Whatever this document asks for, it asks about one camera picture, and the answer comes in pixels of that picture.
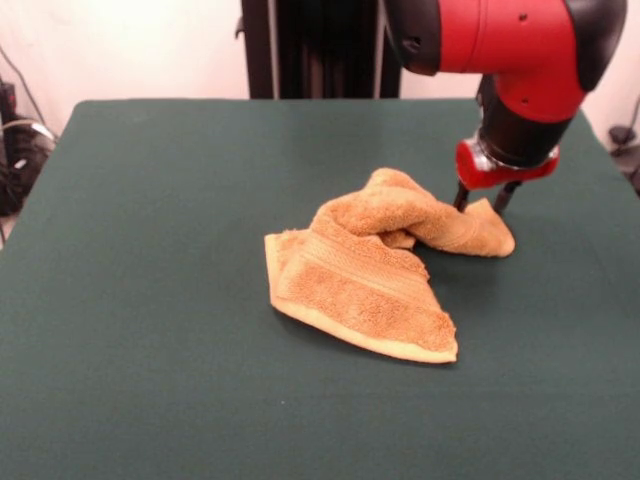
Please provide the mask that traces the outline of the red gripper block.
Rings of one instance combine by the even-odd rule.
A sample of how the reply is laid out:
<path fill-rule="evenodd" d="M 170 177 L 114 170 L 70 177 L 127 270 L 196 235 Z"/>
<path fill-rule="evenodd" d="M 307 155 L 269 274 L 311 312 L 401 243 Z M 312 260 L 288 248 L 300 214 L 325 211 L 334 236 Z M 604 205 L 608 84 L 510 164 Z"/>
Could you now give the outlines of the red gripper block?
<path fill-rule="evenodd" d="M 481 149 L 476 139 L 464 139 L 456 148 L 456 171 L 458 179 L 457 193 L 453 206 L 465 210 L 470 191 L 488 189 L 505 184 L 495 198 L 493 209 L 502 215 L 508 207 L 520 182 L 537 180 L 551 175 L 558 163 L 560 148 L 556 146 L 545 161 L 533 168 L 516 168 L 495 160 Z"/>

